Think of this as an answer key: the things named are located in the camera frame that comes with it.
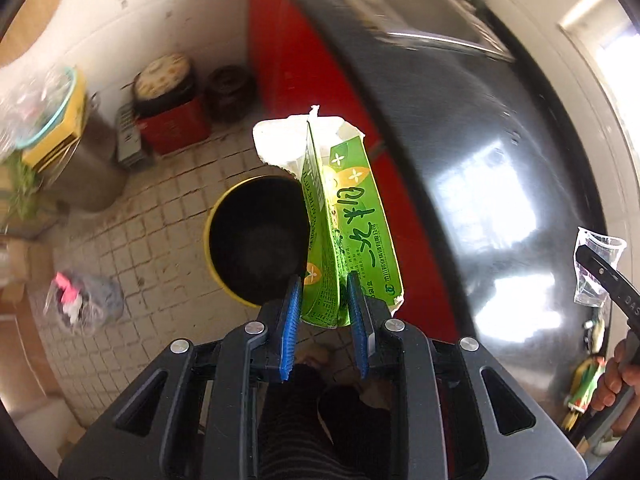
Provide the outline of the right hand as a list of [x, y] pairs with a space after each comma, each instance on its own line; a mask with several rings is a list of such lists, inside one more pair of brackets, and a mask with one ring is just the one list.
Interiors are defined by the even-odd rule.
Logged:
[[626, 432], [639, 411], [639, 367], [628, 364], [624, 370], [620, 370], [620, 364], [625, 358], [626, 340], [621, 340], [615, 347], [612, 359], [608, 360], [590, 402], [590, 408], [600, 412], [613, 405], [623, 386], [634, 389], [634, 398], [611, 427], [614, 437], [621, 437]]

